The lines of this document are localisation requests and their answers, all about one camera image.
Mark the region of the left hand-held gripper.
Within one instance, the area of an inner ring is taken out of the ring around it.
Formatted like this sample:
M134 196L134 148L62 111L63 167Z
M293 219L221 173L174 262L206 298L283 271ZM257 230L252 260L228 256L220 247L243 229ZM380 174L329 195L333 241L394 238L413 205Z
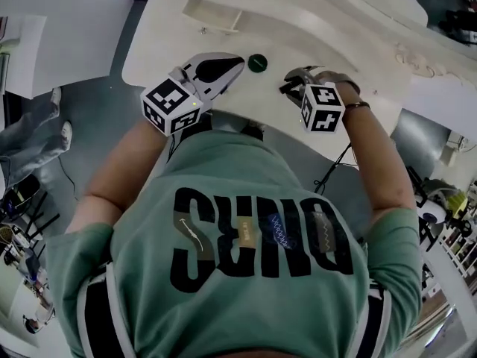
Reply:
M225 52L196 54L141 94L143 116L171 136L198 123L242 73L244 58Z

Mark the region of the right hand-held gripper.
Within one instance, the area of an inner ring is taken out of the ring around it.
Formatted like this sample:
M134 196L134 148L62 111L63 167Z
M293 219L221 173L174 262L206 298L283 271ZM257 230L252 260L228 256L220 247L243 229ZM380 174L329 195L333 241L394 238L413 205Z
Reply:
M318 68L320 66L312 65L292 69L279 91L289 95L300 108L300 121L309 133L335 133L344 114L344 105L335 83L318 84L318 78L312 73Z

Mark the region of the person's right hand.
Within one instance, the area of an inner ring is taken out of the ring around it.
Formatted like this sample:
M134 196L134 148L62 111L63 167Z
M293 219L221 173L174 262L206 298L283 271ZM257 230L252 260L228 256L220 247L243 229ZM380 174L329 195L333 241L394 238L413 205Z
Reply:
M333 82L345 106L357 104L361 101L360 89L348 75L333 71L322 71L315 77L319 83Z

